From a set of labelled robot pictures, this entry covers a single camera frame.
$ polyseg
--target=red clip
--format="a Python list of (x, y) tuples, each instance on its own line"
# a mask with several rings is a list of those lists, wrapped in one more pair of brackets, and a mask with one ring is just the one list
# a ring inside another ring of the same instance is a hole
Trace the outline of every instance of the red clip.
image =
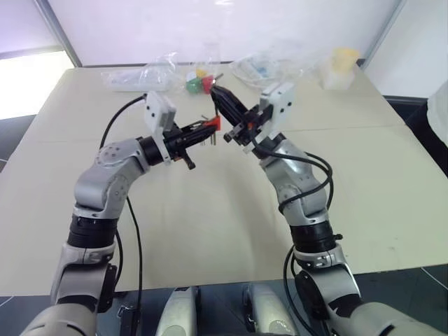
[(216, 130), (220, 131), (221, 130), (221, 116), (217, 115), (215, 118), (204, 122), (204, 126), (216, 126)]

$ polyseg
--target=green object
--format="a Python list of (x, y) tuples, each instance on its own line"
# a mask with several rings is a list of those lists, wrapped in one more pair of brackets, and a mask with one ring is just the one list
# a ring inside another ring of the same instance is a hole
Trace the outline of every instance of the green object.
[(192, 80), (189, 80), (187, 82), (187, 91), (189, 91), (189, 93), (200, 93), (202, 92), (202, 79), (201, 78), (195, 78)]

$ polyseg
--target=white wall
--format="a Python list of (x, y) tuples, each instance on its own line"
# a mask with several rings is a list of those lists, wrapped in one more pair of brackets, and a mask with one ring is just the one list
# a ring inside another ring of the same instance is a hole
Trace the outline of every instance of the white wall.
[(57, 45), (32, 0), (0, 0), (0, 54)]
[(234, 60), (279, 39), (366, 53), (397, 0), (50, 0), (84, 65), (197, 58), (203, 42)]
[(365, 73), (383, 95), (431, 96), (448, 78), (448, 0), (407, 0)]

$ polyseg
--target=floor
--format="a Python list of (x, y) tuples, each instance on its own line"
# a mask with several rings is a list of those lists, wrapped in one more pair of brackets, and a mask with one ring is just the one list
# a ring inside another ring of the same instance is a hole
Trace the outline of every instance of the floor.
[[(0, 120), (0, 173), (15, 147), (26, 132), (33, 116)], [(424, 269), (356, 275), (365, 301), (383, 302), (413, 318), (448, 333), (448, 265)], [(280, 280), (266, 281), (287, 305)], [(232, 283), (202, 287), (202, 313), (199, 334), (246, 334), (242, 318), (242, 290), (246, 283)], [(153, 335), (172, 288), (143, 292), (142, 335)], [(121, 305), (135, 302), (136, 293), (114, 300), (113, 307), (98, 320), (98, 335), (119, 335)], [(294, 301), (303, 310), (294, 295)], [(42, 309), (50, 304), (48, 296), (0, 297), (0, 330), (2, 336), (17, 336)], [(301, 335), (308, 335), (296, 320)]]

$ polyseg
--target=table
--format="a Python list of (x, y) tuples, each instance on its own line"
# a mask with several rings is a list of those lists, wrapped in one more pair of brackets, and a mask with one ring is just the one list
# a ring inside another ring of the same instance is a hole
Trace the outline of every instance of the table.
[[(69, 232), (76, 179), (92, 164), (111, 116), (138, 95), (107, 90), (101, 80), (106, 70), (68, 70), (0, 174), (0, 295), (49, 293)], [(247, 107), (258, 102), (258, 92), (226, 66), (223, 73), (220, 85)], [(179, 125), (214, 113), (209, 96), (168, 96)], [(365, 75), (357, 70), (347, 91), (301, 80), (293, 107), (281, 130), (332, 164), (330, 220), (344, 235), (353, 272), (447, 262), (448, 182)], [(108, 140), (147, 136), (143, 115), (142, 105), (130, 108)], [(229, 128), (224, 122), (223, 131)], [(292, 244), (289, 228), (257, 160), (225, 143), (223, 131), (216, 147), (190, 149), (196, 169), (161, 164), (132, 186), (143, 288), (281, 278)], [(117, 290), (134, 290), (137, 243), (127, 208), (119, 230), (125, 260)]]

